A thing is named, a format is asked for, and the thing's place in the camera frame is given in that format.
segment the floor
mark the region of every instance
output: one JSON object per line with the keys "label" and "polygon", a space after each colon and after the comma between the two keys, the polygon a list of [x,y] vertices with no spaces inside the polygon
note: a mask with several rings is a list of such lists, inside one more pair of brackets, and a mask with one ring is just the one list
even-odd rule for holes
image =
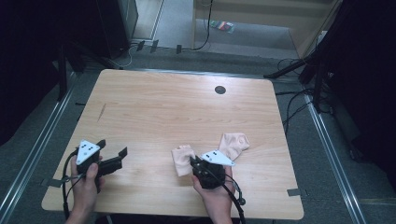
{"label": "floor", "polygon": [[[138,8],[143,12],[139,13],[137,34],[134,38],[148,42],[158,40],[158,46],[163,48],[175,49],[177,45],[190,48],[193,1],[163,0],[163,4],[160,2],[136,1]],[[211,28],[207,43],[201,51],[276,59],[298,58],[288,28],[229,22],[233,25],[233,32],[230,34]],[[195,30],[194,44],[199,48],[206,40],[207,20],[197,20]]]}

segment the hand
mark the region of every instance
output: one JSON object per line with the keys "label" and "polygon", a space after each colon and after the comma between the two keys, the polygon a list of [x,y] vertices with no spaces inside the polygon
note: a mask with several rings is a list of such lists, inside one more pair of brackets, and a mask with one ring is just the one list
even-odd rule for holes
{"label": "hand", "polygon": [[[77,176],[77,156],[74,156],[70,161],[71,164],[71,176]],[[87,170],[85,177],[78,179],[72,179],[74,205],[69,219],[66,223],[86,223],[90,217],[91,212],[96,204],[97,189],[95,185],[95,178],[98,173],[98,164],[91,164]],[[99,188],[105,184],[103,178],[99,178]]]}
{"label": "hand", "polygon": [[[225,166],[225,186],[232,192],[235,193],[233,187],[233,181],[230,177],[233,177],[233,171],[231,166]],[[227,191],[223,186],[215,189],[203,189],[199,183],[198,177],[192,176],[192,182],[195,190],[201,195],[206,212],[209,214],[214,224],[229,224],[231,221],[231,206],[233,201],[228,195]]]}

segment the black cable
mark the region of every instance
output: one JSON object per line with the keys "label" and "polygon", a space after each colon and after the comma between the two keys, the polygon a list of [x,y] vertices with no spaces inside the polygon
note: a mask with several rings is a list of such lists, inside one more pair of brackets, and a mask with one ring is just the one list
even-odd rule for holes
{"label": "black cable", "polygon": [[131,63],[132,63],[132,55],[131,55],[131,49],[132,48],[134,48],[134,47],[136,47],[136,46],[138,46],[138,44],[136,44],[136,43],[132,43],[131,44],[131,46],[128,48],[128,55],[129,55],[129,62],[127,63],[127,64],[119,64],[119,63],[116,63],[114,60],[111,60],[111,59],[106,59],[106,60],[108,60],[110,63],[113,63],[114,65],[116,65],[119,69],[123,69],[124,67],[127,67],[127,66],[129,66],[129,65],[131,65]]}
{"label": "black cable", "polygon": [[[204,27],[205,27],[206,32],[209,33],[209,26],[206,25],[205,19],[203,19],[203,24],[204,24]],[[206,51],[209,51],[210,48],[212,47],[212,44],[209,42],[209,35],[207,36],[207,41],[206,41],[206,42],[209,43],[209,48],[208,48]]]}
{"label": "black cable", "polygon": [[205,45],[206,45],[206,43],[207,43],[207,40],[209,39],[209,36],[210,36],[210,32],[209,32],[209,26],[210,26],[210,18],[211,18],[211,16],[212,16],[212,6],[213,6],[213,0],[210,0],[210,8],[209,8],[209,16],[208,16],[208,19],[207,19],[207,29],[206,29],[206,40],[205,40],[205,43],[201,46],[201,47],[199,47],[199,48],[196,48],[196,49],[187,49],[187,50],[199,50],[199,49],[201,49],[201,48],[203,48]]}
{"label": "black cable", "polygon": [[236,187],[236,191],[238,191],[238,193],[239,193],[238,202],[239,202],[241,205],[244,205],[244,204],[246,203],[246,201],[245,201],[245,199],[243,198],[241,188],[239,188],[238,183],[237,183],[230,175],[227,175],[227,176],[231,178],[231,180],[232,180],[234,186]]}
{"label": "black cable", "polygon": [[308,103],[307,103],[307,104],[301,106],[300,108],[298,108],[298,109],[296,110],[296,112],[294,112],[294,113],[292,114],[292,116],[289,116],[289,113],[290,113],[290,106],[291,106],[292,101],[293,101],[297,96],[299,96],[300,94],[312,95],[313,92],[314,92],[314,89],[305,89],[305,90],[302,90],[302,91],[297,91],[297,92],[288,91],[288,92],[285,93],[285,94],[293,94],[293,93],[294,93],[294,96],[291,97],[291,99],[289,100],[288,108],[286,109],[286,119],[282,122],[283,125],[285,126],[285,135],[288,135],[288,131],[289,131],[289,121],[290,121],[290,119],[291,119],[292,117],[294,117],[298,112],[302,111],[302,110],[308,105]]}
{"label": "black cable", "polygon": [[74,183],[74,184],[72,185],[72,187],[70,187],[69,191],[67,191],[66,200],[67,200],[67,198],[69,197],[70,191],[72,191],[73,187],[78,183],[78,181],[79,181],[82,177],[83,177],[83,176],[78,177],[76,183]]}
{"label": "black cable", "polygon": [[[292,59],[292,58],[282,59],[282,60],[280,60],[280,61],[277,63],[277,65],[276,65],[277,71],[280,71],[280,68],[279,68],[280,64],[281,64],[282,62],[286,61],[286,60],[290,60],[289,66],[290,66],[293,62],[299,61],[299,59]],[[296,72],[295,70],[293,70],[293,72],[294,72],[295,74],[297,74],[297,75],[300,75],[300,73]]]}
{"label": "black cable", "polygon": [[[74,152],[72,152],[66,159],[66,162],[64,163],[64,170],[63,170],[63,174],[62,174],[62,180],[65,180],[67,178],[66,175],[66,170],[67,170],[67,164],[70,162],[70,160],[72,159],[73,156],[77,155],[77,151],[75,150]],[[67,203],[67,195],[66,194],[66,182],[64,181],[62,183],[62,194],[64,196],[64,217],[66,218],[66,220],[69,218],[70,216],[70,211],[69,211],[69,205]]]}

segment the cord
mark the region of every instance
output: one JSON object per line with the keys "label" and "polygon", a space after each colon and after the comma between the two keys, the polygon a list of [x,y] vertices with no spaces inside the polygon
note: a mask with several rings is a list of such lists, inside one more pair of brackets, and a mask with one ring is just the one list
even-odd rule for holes
{"label": "cord", "polygon": [[209,16],[208,16],[208,19],[207,19],[207,29],[206,29],[206,40],[205,40],[205,43],[201,46],[201,47],[199,47],[199,48],[195,48],[195,49],[184,49],[184,50],[199,50],[199,49],[201,49],[201,48],[203,48],[205,45],[206,45],[206,43],[207,43],[207,40],[209,39],[209,36],[210,36],[210,29],[209,29],[209,26],[210,26],[210,18],[211,18],[211,16],[212,16],[212,7],[213,7],[213,0],[210,0],[210,5],[202,5],[202,6],[204,6],[204,7],[209,7]]}
{"label": "cord", "polygon": [[122,64],[118,64],[118,63],[114,62],[114,61],[111,60],[111,59],[108,59],[108,60],[111,61],[112,63],[114,63],[116,66],[118,66],[118,67],[120,67],[120,68],[129,66],[129,65],[131,65],[131,63],[132,63],[131,49],[133,49],[133,48],[136,47],[136,46],[138,46],[138,44],[133,43],[133,44],[131,45],[131,47],[129,47],[129,49],[128,49],[128,54],[129,54],[129,59],[130,59],[130,61],[129,61],[127,64],[122,65]]}
{"label": "cord", "polygon": [[286,92],[276,93],[276,95],[294,94],[294,96],[291,97],[291,99],[289,100],[289,103],[288,103],[288,108],[287,108],[287,110],[286,110],[286,119],[285,119],[284,121],[282,121],[283,126],[285,126],[285,135],[288,135],[290,119],[291,119],[292,117],[294,117],[298,112],[300,112],[300,111],[302,111],[303,109],[305,109],[306,106],[307,106],[308,104],[310,104],[310,103],[306,103],[306,104],[300,106],[291,116],[289,116],[289,113],[290,113],[290,106],[291,106],[292,101],[293,101],[297,96],[299,96],[300,94],[312,95],[313,92],[314,92],[314,89],[305,89],[305,90],[302,90],[302,91],[286,91]]}
{"label": "cord", "polygon": [[70,194],[70,191],[72,190],[72,188],[78,183],[78,181],[79,181],[82,177],[83,177],[83,176],[79,176],[79,177],[78,177],[78,180],[76,181],[76,183],[74,183],[74,184],[72,185],[72,187],[70,187],[70,189],[67,191],[66,199],[69,197],[69,194]]}
{"label": "cord", "polygon": [[[323,34],[323,32],[320,33],[320,34],[317,36],[317,38],[316,38],[316,43],[315,43],[315,47],[309,52],[309,54],[308,54],[306,57],[303,57],[302,59],[291,59],[291,58],[282,59],[282,60],[280,60],[280,61],[277,63],[277,65],[276,65],[277,71],[280,71],[279,65],[280,65],[283,61],[286,61],[286,60],[290,60],[289,66],[291,66],[291,65],[293,64],[293,62],[299,62],[299,61],[302,61],[302,62],[304,63],[304,64],[300,64],[299,67],[304,66],[304,65],[308,65],[308,66],[317,66],[317,65],[315,65],[315,64],[309,64],[305,59],[308,58],[308,57],[311,57],[312,54],[318,49],[318,39],[322,36],[322,34]],[[300,73],[296,72],[295,69],[293,69],[293,70],[291,70],[291,71],[294,72],[294,73],[297,74],[297,75],[300,75]],[[278,77],[285,76],[285,75],[286,75],[286,74],[283,74],[283,75],[271,74],[271,75],[264,75],[263,77],[264,77],[264,78],[278,78]]]}
{"label": "cord", "polygon": [[243,198],[242,190],[241,190],[241,188],[239,188],[238,183],[236,183],[236,181],[235,181],[230,175],[227,175],[227,176],[231,178],[231,180],[232,180],[232,182],[233,182],[233,186],[235,187],[236,191],[238,191],[238,193],[239,193],[238,202],[239,202],[241,205],[245,205],[246,201],[245,201],[245,199]]}
{"label": "cord", "polygon": [[[209,32],[209,26],[206,25],[205,19],[203,19],[203,24],[204,24],[205,30],[207,32]],[[212,47],[212,44],[210,43],[209,40],[207,40],[207,43],[209,44],[209,47],[205,50],[205,52],[208,52],[210,50],[210,48]]]}
{"label": "cord", "polygon": [[[67,164],[70,162],[70,160],[72,159],[73,156],[77,155],[77,151],[75,150],[74,152],[72,152],[66,159],[66,162],[64,163],[64,170],[63,170],[63,176],[62,179],[67,178],[66,175],[66,170],[67,170]],[[70,216],[70,211],[69,211],[69,205],[67,203],[67,196],[69,193],[66,194],[66,182],[62,183],[62,194],[64,196],[64,217],[66,218],[66,220],[69,218]]]}

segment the black panel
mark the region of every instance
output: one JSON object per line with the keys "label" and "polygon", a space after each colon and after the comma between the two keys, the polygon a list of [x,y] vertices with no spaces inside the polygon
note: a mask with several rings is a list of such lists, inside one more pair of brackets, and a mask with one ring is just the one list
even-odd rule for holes
{"label": "black panel", "polygon": [[135,1],[127,1],[132,6],[128,16],[135,18],[133,24],[126,24],[120,0],[67,1],[62,21],[64,38],[78,42],[98,56],[120,56],[130,45],[125,26],[133,27],[134,31],[137,22]]}
{"label": "black panel", "polygon": [[355,2],[344,21],[346,29],[329,52],[328,65],[334,76],[327,83],[360,132],[349,139],[351,144],[395,182],[396,3]]}
{"label": "black panel", "polygon": [[[36,9],[39,2],[14,4],[3,1],[0,6],[0,145],[12,137],[59,79],[50,59],[55,50],[37,35],[50,23],[39,26],[42,16],[26,10]],[[29,21],[22,11],[32,15]]]}

